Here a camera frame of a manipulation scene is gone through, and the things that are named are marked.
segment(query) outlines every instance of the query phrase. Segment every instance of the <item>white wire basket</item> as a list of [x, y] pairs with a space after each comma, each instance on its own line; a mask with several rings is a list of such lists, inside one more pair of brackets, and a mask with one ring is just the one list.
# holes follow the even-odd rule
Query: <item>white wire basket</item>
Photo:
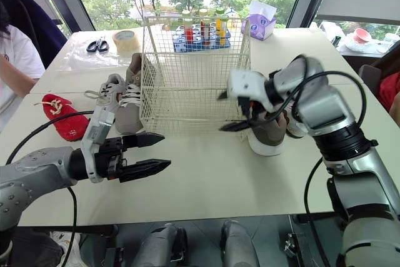
[[[213, 27], [215, 20], [208, 20]], [[218, 46], [217, 37], [213, 46], [209, 42], [205, 47], [197, 45], [194, 51], [182, 53], [176, 52], [176, 43], [181, 43], [176, 37], [184, 36], [182, 19], [149, 17], [145, 22], [140, 120], [146, 131], [217, 133], [222, 125], [243, 119], [234, 101], [217, 98], [226, 90], [232, 69], [250, 69], [248, 24], [241, 33], [241, 20], [232, 18], [227, 22], [228, 38], [223, 47]], [[191, 24], [195, 41], [201, 35], [196, 30], [200, 18], [191, 17]]]

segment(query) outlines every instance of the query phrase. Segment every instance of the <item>red clothing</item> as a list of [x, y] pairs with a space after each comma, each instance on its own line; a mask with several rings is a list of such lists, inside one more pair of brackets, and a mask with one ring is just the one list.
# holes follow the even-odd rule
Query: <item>red clothing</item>
[[378, 100], [387, 111], [390, 110], [394, 97], [400, 92], [400, 72], [386, 77], [379, 87]]

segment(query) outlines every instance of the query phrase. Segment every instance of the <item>scissors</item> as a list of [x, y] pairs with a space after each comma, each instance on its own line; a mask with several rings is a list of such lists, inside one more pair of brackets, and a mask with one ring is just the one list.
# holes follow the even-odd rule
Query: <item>scissors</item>
[[105, 37], [101, 37], [100, 39], [91, 42], [87, 46], [86, 51], [89, 53], [95, 53], [96, 51], [103, 53], [105, 51], [108, 51], [108, 43], [104, 38]]

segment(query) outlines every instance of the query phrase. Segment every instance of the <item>tape roll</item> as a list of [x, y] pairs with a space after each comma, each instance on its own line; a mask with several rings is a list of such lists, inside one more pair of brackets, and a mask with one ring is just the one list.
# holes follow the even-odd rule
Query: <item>tape roll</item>
[[112, 39], [119, 53], [134, 51], [140, 47], [139, 39], [133, 31], [119, 31], [113, 34]]

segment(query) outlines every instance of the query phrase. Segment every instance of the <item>black cable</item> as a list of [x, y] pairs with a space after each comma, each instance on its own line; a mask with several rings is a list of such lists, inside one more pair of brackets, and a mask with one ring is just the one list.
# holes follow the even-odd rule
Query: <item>black cable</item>
[[[296, 56], [293, 59], [293, 61], [296, 60], [296, 59], [299, 59], [299, 58], [302, 58], [304, 60], [304, 78], [306, 78], [307, 77], [307, 73], [308, 73], [307, 58], [304, 55], [300, 54], [300, 55]], [[302, 122], [300, 117], [299, 117], [299, 112], [297, 111], [297, 106], [298, 106], [299, 99], [301, 97], [301, 93], [303, 93], [303, 89], [304, 89], [304, 87], [300, 89], [300, 91], [298, 92], [296, 98], [294, 99], [293, 105], [292, 105], [292, 116], [298, 122]]]
[[[53, 120], [50, 120], [47, 123], [44, 123], [43, 125], [41, 125], [40, 127], [36, 128], [33, 132], [31, 132], [29, 135], [27, 135], [25, 137], [25, 139], [23, 139], [16, 147], [15, 149], [12, 151], [12, 153], [10, 154], [10, 157], [8, 157], [6, 164], [11, 164], [11, 162], [13, 161], [15, 155], [18, 153], [18, 151], [35, 135], [37, 135], [38, 133], [40, 133], [42, 130], [46, 129], [49, 125], [52, 125], [54, 123], [56, 123], [57, 121], [69, 118], [69, 117], [73, 117], [73, 116], [79, 116], [79, 115], [87, 115], [87, 114], [93, 114], [94, 111], [83, 111], [83, 112], [76, 112], [76, 113], [71, 113], [71, 114], [67, 114], [61, 117], [57, 117]], [[65, 255], [64, 258], [64, 262], [62, 262], [62, 266], [61, 267], [65, 267], [67, 262], [68, 262], [68, 258], [69, 258], [69, 254], [71, 253], [71, 250], [73, 248], [73, 242], [74, 242], [74, 238], [75, 238], [75, 232], [76, 232], [76, 220], [77, 220], [77, 216], [78, 216], [78, 206], [76, 204], [76, 195], [74, 193], [74, 191], [72, 190], [71, 187], [67, 187], [69, 193], [72, 196], [72, 201], [74, 204], [74, 219], [72, 222], [72, 229], [71, 229], [71, 240], [69, 242], [69, 246], [68, 246], [68, 250], [67, 253]]]
[[[364, 121], [364, 117], [365, 117], [366, 110], [367, 110], [367, 99], [366, 99], [365, 91], [364, 91], [363, 86], [355, 78], [353, 78], [350, 75], [348, 75], [347, 77], [351, 78], [356, 83], [357, 87], [359, 88], [359, 90], [361, 92], [361, 101], [362, 101], [361, 114], [360, 114], [360, 117], [359, 117], [359, 119], [357, 121], [358, 126], [361, 126], [363, 121]], [[312, 178], [314, 176], [314, 173], [318, 169], [319, 165], [321, 165], [322, 161], [323, 161], [322, 158], [320, 158], [317, 161], [317, 163], [315, 164], [315, 166], [313, 167], [313, 169], [311, 170], [311, 172], [310, 172], [310, 174], [308, 176], [308, 179], [307, 179], [307, 182], [306, 182], [306, 187], [304, 189], [304, 207], [306, 209], [306, 216], [307, 216], [307, 219], [309, 221], [309, 224], [310, 224], [310, 227], [311, 227], [311, 232], [312, 232], [312, 235], [314, 237], [315, 243], [317, 245], [317, 249], [318, 249], [319, 255], [320, 255], [325, 267], [330, 267], [328, 258], [326, 256], [326, 253], [325, 253], [324, 248], [322, 246], [321, 240], [319, 239], [318, 232], [317, 232], [313, 217], [312, 217], [312, 215], [310, 213], [310, 209], [309, 209], [309, 206], [308, 206], [308, 190], [309, 190], [309, 187], [310, 187], [310, 183], [311, 183], [311, 180], [312, 180]]]
[[40, 127], [36, 128], [33, 132], [31, 132], [29, 135], [27, 135], [25, 137], [25, 139], [23, 139], [16, 147], [15, 149], [12, 151], [12, 153], [10, 154], [10, 156], [8, 157], [7, 161], [6, 161], [6, 165], [11, 164], [11, 162], [13, 161], [15, 155], [18, 153], [18, 151], [25, 145], [26, 142], [28, 142], [33, 136], [35, 136], [36, 134], [40, 133], [42, 130], [46, 129], [47, 127], [49, 127], [50, 125], [52, 125], [53, 123], [56, 123], [57, 121], [69, 118], [69, 117], [73, 117], [73, 116], [78, 116], [78, 115], [87, 115], [87, 114], [93, 114], [94, 111], [83, 111], [83, 112], [76, 112], [76, 113], [71, 113], [71, 114], [67, 114], [61, 117], [57, 117], [53, 120], [50, 120], [47, 123], [44, 123], [43, 125], [40, 125]]
[[322, 158], [320, 158], [318, 160], [318, 162], [315, 164], [315, 166], [313, 167], [313, 169], [311, 170], [311, 172], [310, 172], [310, 174], [308, 176], [306, 187], [304, 189], [304, 207], [306, 208], [306, 216], [307, 216], [308, 222], [309, 222], [310, 227], [311, 227], [311, 232], [312, 232], [312, 235], [314, 237], [315, 244], [317, 245], [318, 253], [319, 253], [319, 255], [320, 255], [325, 267], [330, 267], [328, 258], [326, 257], [326, 253], [324, 251], [323, 245], [321, 243], [321, 240], [319, 239], [318, 232], [317, 232], [317, 229], [315, 227], [315, 223], [314, 223], [313, 217], [312, 217], [312, 215], [310, 213], [310, 209], [309, 209], [309, 206], [308, 206], [308, 189], [310, 187], [311, 179], [313, 178], [315, 171], [317, 171], [317, 168], [322, 163], [322, 161], [323, 161]]
[[365, 95], [365, 91], [363, 86], [359, 83], [359, 81], [354, 78], [353, 76], [351, 76], [350, 74], [341, 72], [341, 71], [324, 71], [324, 72], [320, 72], [317, 74], [314, 74], [312, 76], [310, 76], [309, 78], [304, 79], [297, 87], [295, 87], [292, 91], [292, 93], [290, 93], [290, 95], [287, 97], [287, 99], [282, 103], [282, 105], [279, 107], [279, 109], [273, 113], [272, 115], [270, 115], [270, 117], [268, 117], [268, 119], [262, 120], [262, 121], [255, 121], [255, 120], [251, 120], [248, 119], [247, 122], [251, 125], [251, 126], [260, 126], [260, 125], [264, 125], [266, 123], [272, 122], [274, 121], [276, 118], [279, 117], [279, 115], [283, 112], [283, 110], [285, 109], [285, 107], [289, 104], [290, 100], [293, 99], [294, 95], [300, 91], [300, 89], [302, 89], [307, 83], [309, 83], [310, 81], [319, 78], [321, 76], [325, 76], [325, 75], [341, 75], [344, 76], [346, 78], [349, 78], [354, 84], [356, 84], [356, 86], [358, 87], [360, 93], [361, 93], [361, 100], [362, 100], [362, 108], [361, 108], [361, 114], [360, 114], [360, 118], [358, 119], [358, 125], [361, 125], [361, 123], [364, 120], [365, 117], [365, 113], [366, 113], [366, 102], [367, 102], [367, 97]]
[[78, 216], [78, 206], [76, 204], [76, 195], [74, 193], [74, 190], [72, 190], [71, 187], [67, 187], [67, 189], [70, 192], [70, 194], [72, 196], [72, 201], [74, 203], [74, 220], [72, 222], [72, 226], [73, 227], [72, 227], [72, 230], [71, 230], [71, 240], [69, 242], [68, 250], [67, 250], [67, 253], [65, 254], [64, 262], [62, 262], [61, 267], [65, 267], [67, 265], [69, 254], [71, 253], [71, 250], [73, 248], [74, 238], [75, 238], [75, 231], [76, 231], [76, 219], [77, 219], [77, 216]]

